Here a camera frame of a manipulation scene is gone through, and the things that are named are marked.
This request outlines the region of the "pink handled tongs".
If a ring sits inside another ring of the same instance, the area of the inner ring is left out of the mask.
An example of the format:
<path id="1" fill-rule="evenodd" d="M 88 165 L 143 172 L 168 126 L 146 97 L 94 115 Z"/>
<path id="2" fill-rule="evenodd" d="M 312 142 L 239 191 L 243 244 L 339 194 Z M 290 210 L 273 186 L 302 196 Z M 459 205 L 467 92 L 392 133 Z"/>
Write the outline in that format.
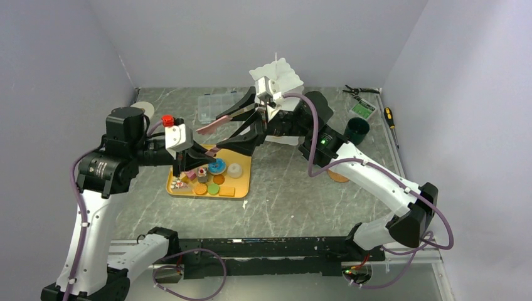
<path id="1" fill-rule="evenodd" d="M 200 128 L 200 129 L 198 129 L 196 131 L 196 133 L 200 134 L 200 135 L 211 135 L 211 134 L 214 134 L 219 127 L 221 127 L 222 125 L 225 125 L 225 124 L 227 124 L 229 122 L 232 122 L 232 121 L 224 120 L 224 119 L 221 119 L 221 120 L 218 120 L 218 121 L 215 120 L 212 123 L 210 123 L 210 124 Z M 226 149 L 218 149 L 216 147 L 216 145 L 215 145 L 214 147 L 212 147 L 207 152 L 207 154 L 212 155 L 214 157 L 221 150 L 226 150 Z"/>

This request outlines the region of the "pink cake with cherry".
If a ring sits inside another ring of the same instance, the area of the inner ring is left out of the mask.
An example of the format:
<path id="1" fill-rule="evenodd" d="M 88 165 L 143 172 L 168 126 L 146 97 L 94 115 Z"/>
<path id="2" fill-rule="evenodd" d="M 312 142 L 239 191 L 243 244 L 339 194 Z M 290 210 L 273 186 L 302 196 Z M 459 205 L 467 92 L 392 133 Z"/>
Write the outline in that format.
<path id="1" fill-rule="evenodd" d="M 184 172 L 184 174 L 190 181 L 193 181 L 194 179 L 196 179 L 196 172 L 194 170 L 186 171 Z"/>

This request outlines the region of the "grey cake with strawberry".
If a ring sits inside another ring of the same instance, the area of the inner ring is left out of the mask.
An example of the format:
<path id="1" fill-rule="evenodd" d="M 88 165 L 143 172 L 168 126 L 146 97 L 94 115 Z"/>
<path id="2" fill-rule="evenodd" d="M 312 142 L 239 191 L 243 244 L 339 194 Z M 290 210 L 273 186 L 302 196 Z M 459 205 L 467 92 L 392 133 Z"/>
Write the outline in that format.
<path id="1" fill-rule="evenodd" d="M 206 167 L 197 168 L 196 178 L 199 183 L 207 183 L 209 181 L 208 169 Z"/>

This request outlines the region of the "blue frosted donut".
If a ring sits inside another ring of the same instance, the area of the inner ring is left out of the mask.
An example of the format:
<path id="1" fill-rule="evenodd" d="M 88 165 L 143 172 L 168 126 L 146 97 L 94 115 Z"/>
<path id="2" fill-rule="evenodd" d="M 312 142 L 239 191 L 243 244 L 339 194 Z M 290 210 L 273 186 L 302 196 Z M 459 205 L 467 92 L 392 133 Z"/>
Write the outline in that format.
<path id="1" fill-rule="evenodd" d="M 223 159 L 216 158 L 215 162 L 208 164 L 208 171 L 212 175 L 223 174 L 226 170 L 226 162 Z"/>

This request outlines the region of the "white three-tier dessert stand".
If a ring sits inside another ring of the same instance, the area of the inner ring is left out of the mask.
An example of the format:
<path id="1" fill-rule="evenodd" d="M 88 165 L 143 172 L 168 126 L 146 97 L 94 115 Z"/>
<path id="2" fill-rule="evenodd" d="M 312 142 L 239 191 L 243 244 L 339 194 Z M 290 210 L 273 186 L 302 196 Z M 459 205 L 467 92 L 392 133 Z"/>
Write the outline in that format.
<path id="1" fill-rule="evenodd" d="M 296 74 L 295 70 L 286 62 L 285 58 L 277 58 L 271 63 L 264 64 L 255 69 L 249 71 L 249 74 L 254 81 L 257 81 L 259 78 L 267 77 L 272 80 L 273 86 L 277 92 L 284 93 L 300 93 L 304 91 L 304 82 L 301 80 L 299 75 Z M 284 103 L 281 105 L 281 110 L 292 112 L 299 103 L 299 98 L 286 98 Z M 298 136 L 283 136 L 277 137 L 269 135 L 265 138 L 267 142 L 274 142 L 278 144 L 285 145 L 298 145 L 300 138 Z"/>

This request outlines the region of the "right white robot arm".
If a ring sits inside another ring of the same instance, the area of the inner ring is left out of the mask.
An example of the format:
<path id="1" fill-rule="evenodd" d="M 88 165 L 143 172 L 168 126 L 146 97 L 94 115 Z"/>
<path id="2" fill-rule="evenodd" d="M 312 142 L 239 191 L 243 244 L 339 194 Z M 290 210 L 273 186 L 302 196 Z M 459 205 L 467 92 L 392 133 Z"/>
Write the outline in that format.
<path id="1" fill-rule="evenodd" d="M 428 225 L 438 211 L 434 185 L 420 186 L 389 171 L 328 126 L 333 110 L 319 91 L 279 93 L 269 103 L 256 103 L 256 98 L 255 87 L 250 87 L 240 101 L 215 117 L 215 122 L 241 121 L 243 129 L 250 128 L 247 134 L 234 132 L 217 143 L 218 148 L 250 156 L 267 135 L 302 137 L 298 150 L 307 160 L 310 177 L 331 171 L 377 197 L 390 213 L 351 228 L 345 246 L 353 260 L 391 242 L 411 249 L 427 242 Z"/>

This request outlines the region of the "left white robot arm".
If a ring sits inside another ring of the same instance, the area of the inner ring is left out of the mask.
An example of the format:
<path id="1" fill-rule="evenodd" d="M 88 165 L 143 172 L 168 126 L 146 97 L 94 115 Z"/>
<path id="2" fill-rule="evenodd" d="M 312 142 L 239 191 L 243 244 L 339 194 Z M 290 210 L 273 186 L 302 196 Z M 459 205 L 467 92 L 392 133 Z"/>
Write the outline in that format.
<path id="1" fill-rule="evenodd" d="M 150 121 L 141 108 L 113 109 L 100 145 L 73 164 L 76 223 L 63 270 L 42 290 L 42 300 L 124 300 L 149 265 L 183 255 L 178 233 L 155 227 L 120 258 L 109 260 L 117 215 L 141 167 L 171 166 L 179 173 L 214 162 L 181 119 L 162 119 L 162 139 L 152 137 Z"/>

